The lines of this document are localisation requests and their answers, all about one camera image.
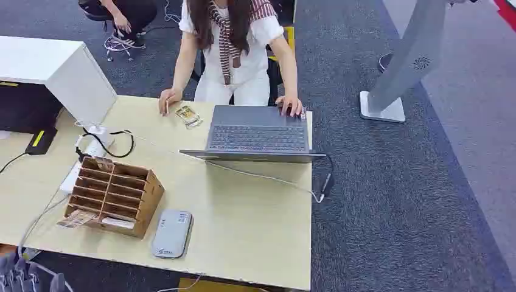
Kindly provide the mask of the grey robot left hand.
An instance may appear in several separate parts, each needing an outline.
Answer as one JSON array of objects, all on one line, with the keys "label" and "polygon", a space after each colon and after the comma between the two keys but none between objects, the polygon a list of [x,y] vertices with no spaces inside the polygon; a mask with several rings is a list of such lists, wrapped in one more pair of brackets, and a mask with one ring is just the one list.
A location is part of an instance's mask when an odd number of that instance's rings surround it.
[{"label": "grey robot left hand", "polygon": [[1,292],[41,291],[39,271],[52,276],[49,291],[73,291],[63,273],[55,273],[39,263],[26,261],[11,252],[1,255]]}]

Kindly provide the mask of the person's left hand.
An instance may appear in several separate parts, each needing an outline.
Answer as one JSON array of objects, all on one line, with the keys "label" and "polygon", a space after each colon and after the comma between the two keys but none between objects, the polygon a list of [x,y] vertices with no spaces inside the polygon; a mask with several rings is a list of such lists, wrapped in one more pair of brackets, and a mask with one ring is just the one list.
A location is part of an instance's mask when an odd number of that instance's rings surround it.
[{"label": "person's left hand", "polygon": [[301,100],[295,96],[278,97],[275,104],[280,108],[280,114],[283,116],[300,116],[303,111]]}]

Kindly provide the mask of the person's right hand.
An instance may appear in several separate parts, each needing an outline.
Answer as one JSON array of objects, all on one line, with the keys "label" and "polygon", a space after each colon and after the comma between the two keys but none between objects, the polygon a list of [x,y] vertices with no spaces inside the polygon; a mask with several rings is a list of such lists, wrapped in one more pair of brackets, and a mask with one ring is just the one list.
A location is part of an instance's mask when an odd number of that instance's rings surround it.
[{"label": "person's right hand", "polygon": [[183,98],[183,90],[180,88],[168,88],[161,92],[159,97],[159,113],[162,116],[166,116],[169,114],[169,106],[170,104],[181,101]]}]

